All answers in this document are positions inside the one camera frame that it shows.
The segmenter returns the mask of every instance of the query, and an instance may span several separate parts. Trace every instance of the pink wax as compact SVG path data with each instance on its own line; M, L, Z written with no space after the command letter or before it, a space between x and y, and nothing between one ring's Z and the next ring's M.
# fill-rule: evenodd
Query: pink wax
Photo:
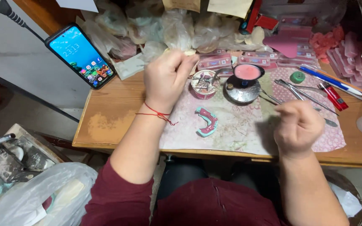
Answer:
M260 77L258 67L251 64L240 64L234 68L234 75L243 80L255 80Z

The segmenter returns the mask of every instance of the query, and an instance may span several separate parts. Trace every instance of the work mat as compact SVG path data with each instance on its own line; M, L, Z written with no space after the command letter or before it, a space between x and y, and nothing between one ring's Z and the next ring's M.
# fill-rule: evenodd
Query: work mat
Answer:
M268 94L277 99L285 101L296 99L286 88L276 83L274 79L281 78L289 81L290 75L297 71L294 68L278 68L266 73L259 79L261 87ZM305 74L306 79L301 86L316 87L319 80ZM222 78L222 87L227 79ZM304 90L308 95L319 102L334 109L333 104L324 96ZM269 98L261 94L259 98L249 105L237 105L227 100L224 90L217 93L208 100L201 100L195 97L190 86L190 80L184 87L184 91L170 116L175 126L167 124L160 139L161 149L207 149L245 152L252 154L278 154L277 145L274 142L273 131L279 118L274 111L274 104ZM201 137L197 134L199 128L205 128L207 123L196 111L198 107L216 115L218 119L217 130L208 137ZM315 152L328 152L346 145L337 116L320 107L320 115L338 124L338 127L325 125L325 132L313 145Z

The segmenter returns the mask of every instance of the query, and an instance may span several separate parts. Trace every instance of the green tape roll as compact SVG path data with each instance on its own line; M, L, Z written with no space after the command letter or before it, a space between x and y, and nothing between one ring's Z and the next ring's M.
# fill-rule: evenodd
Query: green tape roll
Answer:
M305 80L305 74L303 72L294 72L291 74L290 80L295 84L299 84Z

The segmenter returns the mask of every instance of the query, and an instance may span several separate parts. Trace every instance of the maroon sweater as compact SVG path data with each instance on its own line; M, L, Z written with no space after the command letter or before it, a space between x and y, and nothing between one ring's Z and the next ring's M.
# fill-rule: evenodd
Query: maroon sweater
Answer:
M85 206L82 226L148 226L153 179L135 185L109 162L100 171ZM191 181L159 200L152 226L285 226L272 202L256 191L214 178Z

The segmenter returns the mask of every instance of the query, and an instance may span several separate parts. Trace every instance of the red string bracelet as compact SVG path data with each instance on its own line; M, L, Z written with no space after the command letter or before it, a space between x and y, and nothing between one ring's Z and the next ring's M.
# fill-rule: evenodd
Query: red string bracelet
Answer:
M150 109L150 110L153 110L151 107L149 107L146 102L144 102L144 104ZM170 125L174 126L175 124L177 124L178 122L176 123L172 123L170 120L168 120L168 118L166 118L165 116L169 116L170 114L163 114L163 113L160 113L156 110L153 110L154 112L156 112L157 114L145 114L145 113L136 113L136 115L148 115L148 116L158 116L159 118L165 120L165 121L168 121L170 123Z

